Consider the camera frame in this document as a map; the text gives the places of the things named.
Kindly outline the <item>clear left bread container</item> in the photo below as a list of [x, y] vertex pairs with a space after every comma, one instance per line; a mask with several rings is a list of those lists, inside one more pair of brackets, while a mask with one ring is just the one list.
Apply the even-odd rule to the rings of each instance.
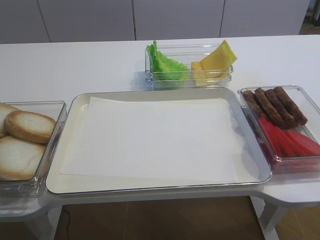
[[36, 143], [45, 146], [43, 156], [33, 178], [29, 180], [1, 180], [0, 195], [2, 197], [37, 196], [43, 191], [43, 182], [52, 161], [57, 142], [67, 119], [66, 103], [64, 101], [32, 101], [7, 102], [7, 105], [51, 117], [56, 125], [48, 143]]

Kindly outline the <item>red tomato slice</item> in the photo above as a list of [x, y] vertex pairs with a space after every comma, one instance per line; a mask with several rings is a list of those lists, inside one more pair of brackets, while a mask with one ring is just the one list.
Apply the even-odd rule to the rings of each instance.
[[304, 152], [277, 126], [274, 127], [278, 142], [286, 157], [301, 157]]
[[290, 129], [285, 132], [285, 135], [304, 156], [316, 156], [320, 154], [320, 144], [302, 133]]
[[284, 157], [284, 152], [276, 135], [276, 127], [273, 125], [273, 123], [268, 121], [266, 117], [260, 117], [259, 124], [274, 153], [279, 157]]

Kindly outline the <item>toasted bun front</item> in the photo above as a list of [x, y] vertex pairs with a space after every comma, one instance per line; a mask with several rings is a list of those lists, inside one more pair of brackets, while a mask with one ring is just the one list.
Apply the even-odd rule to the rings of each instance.
[[0, 179], [24, 181], [32, 179], [46, 147], [12, 136], [0, 139]]

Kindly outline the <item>toasted bun half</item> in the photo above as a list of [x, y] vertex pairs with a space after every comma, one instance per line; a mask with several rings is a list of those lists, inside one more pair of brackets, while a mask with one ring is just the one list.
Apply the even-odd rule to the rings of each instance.
[[9, 113], [3, 124], [4, 129], [13, 137], [46, 144], [51, 138], [56, 121], [40, 113], [17, 110]]

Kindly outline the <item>clear lettuce cheese container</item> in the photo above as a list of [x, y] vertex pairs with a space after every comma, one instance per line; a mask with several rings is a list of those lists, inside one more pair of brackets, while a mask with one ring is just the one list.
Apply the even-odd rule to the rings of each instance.
[[195, 80], [192, 76], [191, 63], [200, 62], [202, 59], [211, 54], [218, 44], [185, 44], [185, 45], [158, 45], [157, 49], [161, 51], [169, 59], [178, 61], [188, 67], [189, 78], [183, 81], [177, 80], [162, 80], [155, 79], [155, 74], [151, 71], [150, 56], [145, 49], [145, 79], [148, 86], [152, 90], [172, 90], [172, 89], [187, 89], [187, 88], [219, 88], [227, 87], [232, 80], [233, 66], [229, 67], [229, 79], [221, 85], [210, 85], [205, 87], [196, 87]]

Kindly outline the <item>red tomato slice right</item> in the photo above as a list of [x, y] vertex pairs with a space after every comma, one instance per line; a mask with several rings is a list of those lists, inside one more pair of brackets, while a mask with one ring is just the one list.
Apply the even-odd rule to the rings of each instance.
[[304, 156], [316, 156], [320, 154], [320, 144], [302, 133], [290, 129], [285, 132], [285, 135]]

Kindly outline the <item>flat yellow cheese slices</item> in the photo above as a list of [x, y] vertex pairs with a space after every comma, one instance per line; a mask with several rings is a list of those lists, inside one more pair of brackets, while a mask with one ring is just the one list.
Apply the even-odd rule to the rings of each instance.
[[204, 70], [199, 61], [191, 63], [192, 78], [196, 87], [221, 85], [229, 80], [229, 68], [219, 70]]

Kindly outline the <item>toasted bun rear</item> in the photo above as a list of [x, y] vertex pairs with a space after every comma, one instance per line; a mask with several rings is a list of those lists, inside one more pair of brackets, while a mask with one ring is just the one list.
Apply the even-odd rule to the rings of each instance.
[[9, 113], [14, 111], [19, 111], [19, 109], [2, 102], [0, 103], [0, 138], [4, 138], [8, 135], [4, 127], [4, 120]]

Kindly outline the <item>clear meat tomato container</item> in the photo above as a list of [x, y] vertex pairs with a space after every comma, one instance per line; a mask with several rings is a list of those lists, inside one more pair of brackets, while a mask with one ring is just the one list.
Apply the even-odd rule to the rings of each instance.
[[[289, 97], [296, 103], [301, 112], [307, 118], [307, 123], [305, 125], [300, 125], [297, 122], [297, 126], [289, 129], [281, 129], [276, 126], [269, 118], [267, 113], [264, 111], [262, 106], [260, 105], [256, 95], [255, 99], [260, 105], [262, 111], [265, 114], [265, 118], [275, 127], [281, 129], [284, 133], [288, 130], [297, 131], [310, 139], [316, 141], [320, 144], [320, 109], [319, 107], [312, 101], [312, 99], [307, 95], [307, 93], [299, 86], [295, 85], [284, 85], [284, 86], [265, 86], [260, 87], [265, 92], [269, 89], [274, 90], [275, 87], [282, 87]], [[258, 141], [258, 144], [269, 163], [271, 170], [274, 174], [286, 174], [286, 173], [303, 173], [303, 172], [318, 172], [320, 170], [320, 155], [303, 155], [296, 157], [279, 157], [277, 156], [265, 133], [263, 132], [259, 118], [257, 117], [253, 111], [249, 108], [247, 102], [243, 97], [243, 92], [252, 91], [255, 94], [255, 90], [259, 87], [247, 87], [238, 90], [238, 94], [240, 97], [240, 103], [242, 106], [242, 110], [247, 118], [249, 125], [251, 126], [255, 137]]]

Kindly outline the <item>brown patty rightmost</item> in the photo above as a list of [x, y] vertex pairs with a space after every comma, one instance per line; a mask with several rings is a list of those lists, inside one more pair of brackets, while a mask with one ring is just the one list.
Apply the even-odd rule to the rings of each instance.
[[277, 86], [273, 90], [281, 104], [285, 107], [287, 112], [294, 117], [295, 121], [299, 125], [305, 125], [308, 122], [308, 119], [305, 117], [296, 103], [290, 98], [287, 92], [281, 86]]

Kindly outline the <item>green lettuce leaf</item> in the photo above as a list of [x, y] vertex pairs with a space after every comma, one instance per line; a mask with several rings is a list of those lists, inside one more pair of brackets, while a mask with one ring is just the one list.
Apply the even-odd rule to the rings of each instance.
[[176, 60], [168, 58], [158, 50], [157, 41], [146, 47], [150, 57], [150, 71], [157, 81], [183, 81], [189, 78], [188, 67]]

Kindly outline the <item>upright yellow cheese slice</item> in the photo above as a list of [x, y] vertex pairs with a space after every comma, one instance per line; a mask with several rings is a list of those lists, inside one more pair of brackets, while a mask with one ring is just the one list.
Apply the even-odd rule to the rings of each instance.
[[238, 59], [229, 43], [224, 40], [212, 53], [200, 61], [205, 71], [227, 70]]

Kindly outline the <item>red tomato slice left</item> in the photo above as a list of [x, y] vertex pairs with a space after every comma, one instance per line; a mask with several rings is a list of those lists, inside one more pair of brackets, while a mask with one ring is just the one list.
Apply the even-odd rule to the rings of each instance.
[[273, 125], [273, 123], [268, 121], [266, 117], [260, 117], [259, 124], [274, 153], [279, 157], [284, 157], [284, 152], [276, 135], [276, 127]]

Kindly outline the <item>red tomato slice middle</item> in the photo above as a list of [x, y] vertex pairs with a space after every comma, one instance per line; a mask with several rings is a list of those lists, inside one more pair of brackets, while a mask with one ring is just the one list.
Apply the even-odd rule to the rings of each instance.
[[304, 152], [277, 126], [274, 127], [278, 142], [286, 157], [301, 157]]

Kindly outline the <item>brown patty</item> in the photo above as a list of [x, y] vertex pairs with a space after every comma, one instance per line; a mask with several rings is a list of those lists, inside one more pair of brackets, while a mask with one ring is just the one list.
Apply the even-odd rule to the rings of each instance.
[[281, 129], [293, 129], [297, 126], [295, 118], [286, 110], [283, 104], [277, 97], [276, 92], [273, 89], [268, 89], [265, 92], [266, 97], [276, 109], [277, 114], [273, 113], [273, 117], [280, 116], [280, 120], [277, 120], [276, 125]]
[[308, 122], [308, 119], [305, 117], [296, 103], [290, 98], [287, 92], [281, 86], [277, 86], [273, 90], [281, 104], [285, 107], [287, 112], [294, 117], [295, 121], [299, 125], [305, 125]]
[[287, 123], [282, 119], [281, 115], [267, 98], [265, 91], [260, 87], [257, 88], [254, 93], [270, 120], [279, 128], [286, 129], [288, 127]]
[[246, 101], [247, 105], [249, 106], [249, 108], [253, 111], [253, 113], [258, 117], [264, 117], [265, 114], [262, 110], [262, 108], [260, 107], [260, 105], [258, 104], [255, 94], [250, 91], [250, 90], [246, 90], [243, 92], [243, 98]]

